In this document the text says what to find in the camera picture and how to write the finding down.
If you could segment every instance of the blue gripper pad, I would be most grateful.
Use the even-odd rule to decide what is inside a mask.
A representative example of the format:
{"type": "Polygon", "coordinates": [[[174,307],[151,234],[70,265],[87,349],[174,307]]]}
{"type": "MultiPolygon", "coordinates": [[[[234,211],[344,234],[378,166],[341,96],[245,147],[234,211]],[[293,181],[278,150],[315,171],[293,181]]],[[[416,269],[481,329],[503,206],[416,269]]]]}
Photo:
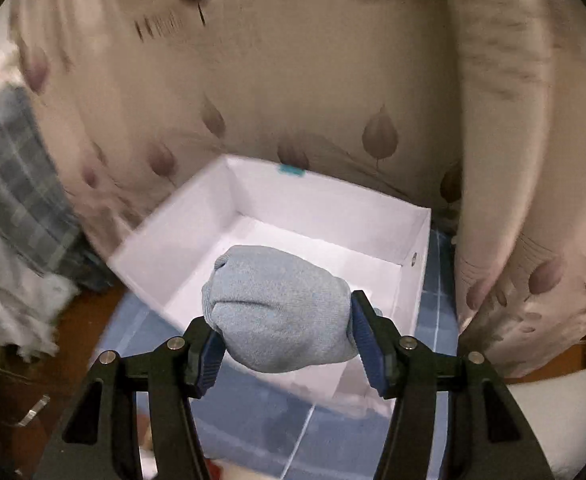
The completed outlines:
{"type": "Polygon", "coordinates": [[[358,347],[369,384],[377,390],[380,397],[384,397],[390,384],[386,374],[385,352],[380,346],[381,341],[378,340],[380,336],[383,338],[383,335],[378,334],[376,337],[377,314],[361,290],[355,290],[351,294],[351,318],[353,339],[358,347]]]}
{"type": "Polygon", "coordinates": [[[215,379],[226,351],[227,345],[224,343],[222,336],[211,330],[211,334],[201,350],[199,359],[198,388],[202,395],[215,384],[215,379]]]}

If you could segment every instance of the leaf-patterned fabric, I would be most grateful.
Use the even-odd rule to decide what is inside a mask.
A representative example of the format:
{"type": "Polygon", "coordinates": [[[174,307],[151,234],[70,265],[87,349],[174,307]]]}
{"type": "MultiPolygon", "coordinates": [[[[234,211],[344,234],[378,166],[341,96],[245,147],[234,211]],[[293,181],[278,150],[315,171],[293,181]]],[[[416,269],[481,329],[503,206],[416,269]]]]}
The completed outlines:
{"type": "Polygon", "coordinates": [[[459,220],[462,342],[503,374],[586,334],[579,0],[13,0],[11,17],[44,141],[105,258],[239,153],[429,206],[449,232],[459,220]]]}

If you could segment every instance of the brown floor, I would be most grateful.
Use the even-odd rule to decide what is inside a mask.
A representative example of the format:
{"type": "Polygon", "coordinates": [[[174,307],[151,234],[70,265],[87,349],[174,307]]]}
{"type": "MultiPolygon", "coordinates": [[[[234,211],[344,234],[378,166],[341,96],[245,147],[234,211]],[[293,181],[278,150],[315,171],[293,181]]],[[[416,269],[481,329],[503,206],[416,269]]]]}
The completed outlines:
{"type": "MultiPolygon", "coordinates": [[[[27,377],[30,384],[0,375],[0,451],[26,478],[35,471],[49,436],[80,385],[100,335],[125,291],[123,285],[118,285],[105,294],[83,292],[75,298],[60,319],[60,351],[55,357],[32,365],[25,365],[17,357],[8,359],[8,369],[27,377]],[[51,402],[30,425],[7,425],[21,420],[43,394],[48,394],[51,402]]],[[[574,346],[546,367],[509,382],[557,377],[581,370],[583,364],[583,346],[574,346]]],[[[141,428],[148,425],[148,420],[140,422],[141,428]]]]}

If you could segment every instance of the folded sock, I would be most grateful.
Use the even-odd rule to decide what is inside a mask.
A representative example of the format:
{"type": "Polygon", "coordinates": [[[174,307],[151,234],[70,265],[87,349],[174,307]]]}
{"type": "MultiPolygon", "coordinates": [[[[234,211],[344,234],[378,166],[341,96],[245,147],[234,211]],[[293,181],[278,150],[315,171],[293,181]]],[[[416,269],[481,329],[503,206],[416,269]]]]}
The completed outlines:
{"type": "Polygon", "coordinates": [[[270,247],[233,246],[220,256],[202,287],[202,310],[231,356],[258,372],[340,363],[358,353],[347,283],[270,247]]]}

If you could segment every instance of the teal sticker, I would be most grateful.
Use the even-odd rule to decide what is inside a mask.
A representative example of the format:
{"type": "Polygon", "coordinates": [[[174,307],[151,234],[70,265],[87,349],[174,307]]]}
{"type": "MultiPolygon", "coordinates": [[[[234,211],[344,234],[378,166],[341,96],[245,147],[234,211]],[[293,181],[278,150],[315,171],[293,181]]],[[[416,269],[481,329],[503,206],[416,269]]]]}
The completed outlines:
{"type": "Polygon", "coordinates": [[[304,176],[306,173],[305,170],[301,170],[300,168],[295,168],[294,166],[287,166],[286,164],[279,165],[279,172],[280,173],[288,173],[290,175],[295,176],[304,176]]]}

